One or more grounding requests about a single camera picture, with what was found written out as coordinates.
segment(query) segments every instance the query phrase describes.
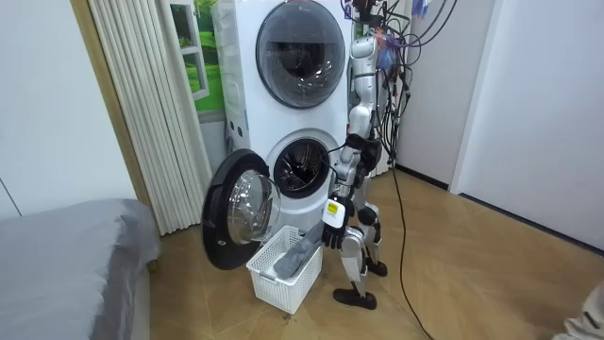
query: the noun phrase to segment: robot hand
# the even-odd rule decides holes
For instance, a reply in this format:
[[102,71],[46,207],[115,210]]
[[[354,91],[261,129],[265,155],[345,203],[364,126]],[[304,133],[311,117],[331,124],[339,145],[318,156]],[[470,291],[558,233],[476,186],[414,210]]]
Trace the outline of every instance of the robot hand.
[[338,202],[337,196],[327,200],[323,209],[323,236],[321,240],[326,247],[332,249],[342,249],[342,241],[346,232],[348,216],[346,207]]

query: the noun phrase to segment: window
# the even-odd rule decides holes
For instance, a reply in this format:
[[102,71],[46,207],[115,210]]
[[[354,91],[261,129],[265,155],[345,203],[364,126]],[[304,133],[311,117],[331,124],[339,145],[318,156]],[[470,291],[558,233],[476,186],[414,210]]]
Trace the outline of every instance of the window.
[[225,102],[210,9],[216,0],[168,0],[195,108],[201,120],[224,119]]

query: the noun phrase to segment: black robot foot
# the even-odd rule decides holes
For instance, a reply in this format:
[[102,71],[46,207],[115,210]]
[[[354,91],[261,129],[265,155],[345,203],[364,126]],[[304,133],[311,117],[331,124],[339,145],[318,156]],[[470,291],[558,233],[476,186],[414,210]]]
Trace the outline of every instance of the black robot foot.
[[385,278],[388,276],[388,267],[386,266],[385,263],[383,262],[378,262],[378,263],[370,263],[371,260],[369,260],[367,262],[367,269],[369,269],[370,272]]
[[362,307],[371,311],[378,307],[378,301],[373,294],[365,293],[365,297],[361,297],[355,289],[338,288],[333,291],[333,298],[348,306]]

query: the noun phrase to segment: gray cloth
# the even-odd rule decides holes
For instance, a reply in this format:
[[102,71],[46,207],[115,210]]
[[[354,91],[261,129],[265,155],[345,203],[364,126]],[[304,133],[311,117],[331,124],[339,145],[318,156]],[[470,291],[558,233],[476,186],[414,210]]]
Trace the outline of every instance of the gray cloth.
[[0,223],[0,339],[130,339],[136,279],[158,255],[153,215],[135,200]]
[[604,282],[583,303],[582,314],[564,321],[566,334],[552,340],[604,340]]
[[321,235],[323,234],[323,222],[312,227],[304,238],[290,248],[280,258],[273,268],[280,279],[286,280],[306,263],[318,247],[321,246]]

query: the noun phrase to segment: white laundry basket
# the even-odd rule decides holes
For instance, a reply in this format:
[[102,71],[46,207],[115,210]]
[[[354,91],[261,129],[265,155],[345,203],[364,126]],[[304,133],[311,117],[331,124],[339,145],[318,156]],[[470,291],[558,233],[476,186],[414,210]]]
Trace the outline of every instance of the white laundry basket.
[[301,239],[297,228],[285,226],[246,265],[252,275],[256,298],[291,315],[319,276],[323,261],[323,248],[319,246],[295,276],[287,280],[278,278],[273,265]]

